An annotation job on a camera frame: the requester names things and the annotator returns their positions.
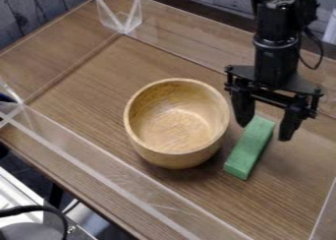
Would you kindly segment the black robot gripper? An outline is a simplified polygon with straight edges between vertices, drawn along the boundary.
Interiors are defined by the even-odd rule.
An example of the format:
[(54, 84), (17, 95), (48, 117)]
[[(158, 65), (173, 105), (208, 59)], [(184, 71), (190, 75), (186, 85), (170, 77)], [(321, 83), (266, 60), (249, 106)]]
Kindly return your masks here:
[(272, 40), (253, 37), (254, 64), (229, 65), (225, 90), (230, 94), (234, 119), (245, 127), (254, 116), (256, 102), (261, 101), (285, 110), (278, 140), (292, 139), (306, 118), (316, 116), (321, 89), (297, 72), (298, 38)]

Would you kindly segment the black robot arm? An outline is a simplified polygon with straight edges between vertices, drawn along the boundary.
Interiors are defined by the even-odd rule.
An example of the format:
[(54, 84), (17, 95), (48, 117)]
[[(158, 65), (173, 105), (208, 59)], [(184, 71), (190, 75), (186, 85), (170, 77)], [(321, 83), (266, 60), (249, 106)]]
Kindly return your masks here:
[(252, 38), (254, 64), (225, 67), (224, 89), (230, 94), (234, 119), (246, 126), (258, 101), (284, 110), (278, 140), (288, 141), (301, 121), (317, 112), (322, 89), (297, 71), (301, 38), (317, 41), (308, 25), (317, 20), (316, 0), (250, 0), (257, 28)]

